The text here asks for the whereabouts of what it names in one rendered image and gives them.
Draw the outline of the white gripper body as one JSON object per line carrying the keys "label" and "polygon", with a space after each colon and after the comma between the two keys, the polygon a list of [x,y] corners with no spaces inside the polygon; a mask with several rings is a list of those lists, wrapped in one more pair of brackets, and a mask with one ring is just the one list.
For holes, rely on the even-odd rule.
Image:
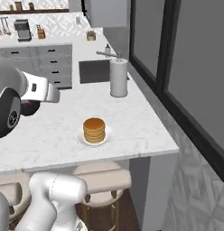
{"label": "white gripper body", "polygon": [[46,101],[49,103],[58,103],[60,101],[60,96],[60,91],[54,85],[49,84]]}

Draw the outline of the brown pancake stack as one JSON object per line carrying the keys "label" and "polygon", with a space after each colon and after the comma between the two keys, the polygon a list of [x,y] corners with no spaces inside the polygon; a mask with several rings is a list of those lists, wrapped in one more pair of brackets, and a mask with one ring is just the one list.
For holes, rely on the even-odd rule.
{"label": "brown pancake stack", "polygon": [[91,117],[83,123],[84,137],[89,143],[100,143],[106,136],[105,122],[96,117]]}

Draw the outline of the grey drawer cabinet run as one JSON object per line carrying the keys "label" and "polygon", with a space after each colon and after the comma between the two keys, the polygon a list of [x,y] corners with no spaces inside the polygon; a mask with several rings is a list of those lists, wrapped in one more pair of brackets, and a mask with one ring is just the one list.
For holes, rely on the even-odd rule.
{"label": "grey drawer cabinet run", "polygon": [[0,48],[16,68],[47,78],[58,89],[72,88],[72,46],[50,45]]}

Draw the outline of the dark rectangular sink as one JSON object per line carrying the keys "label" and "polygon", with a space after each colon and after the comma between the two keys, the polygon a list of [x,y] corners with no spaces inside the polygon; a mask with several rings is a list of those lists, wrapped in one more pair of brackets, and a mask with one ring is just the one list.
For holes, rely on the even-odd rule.
{"label": "dark rectangular sink", "polygon": [[110,60],[84,60],[79,62],[81,84],[110,81]]}

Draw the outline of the wooden knife block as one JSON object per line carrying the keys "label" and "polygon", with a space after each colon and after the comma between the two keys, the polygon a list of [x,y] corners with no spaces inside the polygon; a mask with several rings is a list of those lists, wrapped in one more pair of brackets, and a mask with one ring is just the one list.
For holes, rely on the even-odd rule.
{"label": "wooden knife block", "polygon": [[46,38],[45,31],[41,28],[41,26],[39,24],[37,24],[36,27],[37,27],[38,38],[39,39],[45,39]]}

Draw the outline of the silver tap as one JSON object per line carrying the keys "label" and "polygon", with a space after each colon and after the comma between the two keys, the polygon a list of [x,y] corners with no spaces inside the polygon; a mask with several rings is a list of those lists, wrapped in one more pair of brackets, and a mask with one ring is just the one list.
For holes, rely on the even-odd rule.
{"label": "silver tap", "polygon": [[112,53],[107,53],[107,52],[103,52],[103,51],[96,51],[96,54],[97,55],[104,55],[106,57],[114,57],[114,58],[120,58],[119,55],[116,55],[116,54],[112,54]]}

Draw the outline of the white paper towel roll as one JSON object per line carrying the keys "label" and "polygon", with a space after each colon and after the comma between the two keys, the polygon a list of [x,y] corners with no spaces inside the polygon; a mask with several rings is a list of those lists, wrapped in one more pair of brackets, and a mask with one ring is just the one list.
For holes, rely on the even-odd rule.
{"label": "white paper towel roll", "polygon": [[128,60],[114,59],[110,61],[110,95],[112,97],[126,97]]}

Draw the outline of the grey coffee machine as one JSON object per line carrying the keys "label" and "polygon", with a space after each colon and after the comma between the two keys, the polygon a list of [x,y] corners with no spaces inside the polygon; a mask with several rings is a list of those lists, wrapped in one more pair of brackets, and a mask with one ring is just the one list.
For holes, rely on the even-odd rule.
{"label": "grey coffee machine", "polygon": [[17,31],[19,42],[29,42],[32,39],[30,25],[27,19],[15,20],[14,28]]}

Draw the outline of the white round plate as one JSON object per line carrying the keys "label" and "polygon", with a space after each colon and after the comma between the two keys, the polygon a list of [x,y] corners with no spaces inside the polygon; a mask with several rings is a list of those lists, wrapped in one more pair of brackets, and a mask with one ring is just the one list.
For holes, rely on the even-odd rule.
{"label": "white round plate", "polygon": [[76,134],[76,137],[77,137],[77,140],[78,140],[80,143],[82,143],[82,144],[84,144],[84,145],[86,145],[86,146],[101,146],[101,145],[104,145],[104,144],[106,144],[106,143],[110,143],[110,142],[113,140],[113,138],[114,138],[114,131],[113,131],[113,129],[112,129],[110,126],[108,126],[108,125],[107,125],[106,128],[105,128],[105,134],[106,134],[106,136],[105,136],[105,138],[104,138],[103,141],[101,141],[101,142],[99,142],[99,143],[89,143],[89,142],[85,139],[85,137],[84,137],[84,131],[83,131],[83,129],[80,128],[80,129],[78,130],[77,134]]}

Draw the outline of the hanging kitchen tools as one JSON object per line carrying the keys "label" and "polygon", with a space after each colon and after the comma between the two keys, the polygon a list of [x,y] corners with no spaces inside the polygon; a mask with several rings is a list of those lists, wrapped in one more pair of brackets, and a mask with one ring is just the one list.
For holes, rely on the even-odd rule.
{"label": "hanging kitchen tools", "polygon": [[0,17],[0,34],[1,35],[11,35],[10,28],[8,25],[8,18],[7,17]]}

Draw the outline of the black framed window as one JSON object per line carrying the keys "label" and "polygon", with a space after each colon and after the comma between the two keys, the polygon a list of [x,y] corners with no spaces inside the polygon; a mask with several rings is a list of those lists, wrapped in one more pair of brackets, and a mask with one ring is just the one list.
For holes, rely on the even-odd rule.
{"label": "black framed window", "polygon": [[129,60],[224,181],[224,0],[131,0]]}

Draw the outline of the dark wooden wall shelf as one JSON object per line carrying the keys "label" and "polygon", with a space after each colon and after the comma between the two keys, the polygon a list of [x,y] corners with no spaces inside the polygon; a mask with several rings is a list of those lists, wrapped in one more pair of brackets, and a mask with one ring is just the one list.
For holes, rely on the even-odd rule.
{"label": "dark wooden wall shelf", "polygon": [[68,13],[69,9],[36,9],[36,10],[22,10],[22,11],[0,11],[0,14],[52,14],[52,13]]}

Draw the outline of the grey wall cabinet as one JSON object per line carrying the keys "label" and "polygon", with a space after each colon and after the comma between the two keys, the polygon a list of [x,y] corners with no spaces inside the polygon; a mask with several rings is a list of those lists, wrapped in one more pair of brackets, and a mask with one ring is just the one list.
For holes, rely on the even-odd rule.
{"label": "grey wall cabinet", "polygon": [[127,1],[81,0],[81,7],[92,28],[126,27]]}

